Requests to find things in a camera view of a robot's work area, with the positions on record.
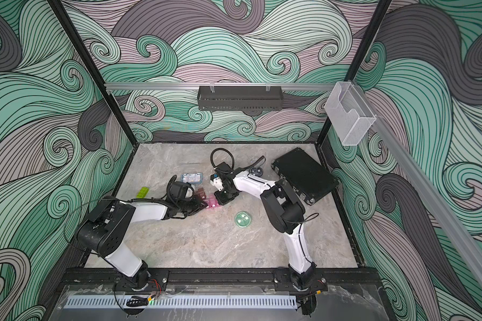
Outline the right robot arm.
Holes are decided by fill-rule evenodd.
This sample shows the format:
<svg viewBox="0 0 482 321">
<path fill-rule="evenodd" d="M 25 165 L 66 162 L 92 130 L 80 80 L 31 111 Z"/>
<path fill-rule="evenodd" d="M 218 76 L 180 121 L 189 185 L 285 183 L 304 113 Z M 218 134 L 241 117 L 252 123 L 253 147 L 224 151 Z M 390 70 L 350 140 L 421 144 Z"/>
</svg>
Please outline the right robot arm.
<svg viewBox="0 0 482 321">
<path fill-rule="evenodd" d="M 272 181 L 256 177 L 245 168 L 233 169 L 225 162 L 214 167 L 210 182 L 217 188 L 214 196 L 221 205 L 230 203 L 241 193 L 262 202 L 271 225 L 284 237 L 292 285 L 299 291 L 307 290 L 316 264 L 305 239 L 305 207 L 290 184 L 285 179 Z"/>
</svg>

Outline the pink pillbox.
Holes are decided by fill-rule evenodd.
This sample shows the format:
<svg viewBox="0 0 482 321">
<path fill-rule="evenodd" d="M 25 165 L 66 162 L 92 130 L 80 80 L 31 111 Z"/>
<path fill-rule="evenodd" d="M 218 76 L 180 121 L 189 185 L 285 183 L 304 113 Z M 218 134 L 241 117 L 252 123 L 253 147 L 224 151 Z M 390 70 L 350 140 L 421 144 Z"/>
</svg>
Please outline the pink pillbox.
<svg viewBox="0 0 482 321">
<path fill-rule="evenodd" d="M 205 199 L 205 202 L 207 203 L 208 209 L 215 209 L 221 206 L 221 204 L 218 202 L 218 200 L 214 195 L 207 196 L 207 198 Z"/>
</svg>

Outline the green round pillbox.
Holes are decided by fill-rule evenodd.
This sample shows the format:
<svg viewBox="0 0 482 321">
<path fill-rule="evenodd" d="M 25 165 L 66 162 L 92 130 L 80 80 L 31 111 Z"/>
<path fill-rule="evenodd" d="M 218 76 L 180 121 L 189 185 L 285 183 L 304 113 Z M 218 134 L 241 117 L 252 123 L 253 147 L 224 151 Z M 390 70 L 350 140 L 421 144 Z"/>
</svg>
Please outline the green round pillbox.
<svg viewBox="0 0 482 321">
<path fill-rule="evenodd" d="M 240 211 L 236 214 L 234 218 L 234 223 L 239 227 L 239 228 L 245 228 L 248 227 L 252 222 L 252 217 L 249 213 L 246 211 Z"/>
</svg>

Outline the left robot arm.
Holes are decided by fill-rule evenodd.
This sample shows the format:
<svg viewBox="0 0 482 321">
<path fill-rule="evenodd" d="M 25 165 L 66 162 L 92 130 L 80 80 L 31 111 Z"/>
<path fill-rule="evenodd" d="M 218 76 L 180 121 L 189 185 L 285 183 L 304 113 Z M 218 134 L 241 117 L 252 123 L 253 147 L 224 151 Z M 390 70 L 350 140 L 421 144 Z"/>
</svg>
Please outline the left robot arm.
<svg viewBox="0 0 482 321">
<path fill-rule="evenodd" d="M 185 219 L 205 210 L 205 200 L 189 183 L 170 181 L 162 198 L 134 198 L 123 201 L 106 198 L 86 215 L 74 237 L 109 263 L 133 290 L 144 290 L 151 274 L 148 265 L 124 242 L 130 225 L 149 221 Z"/>
</svg>

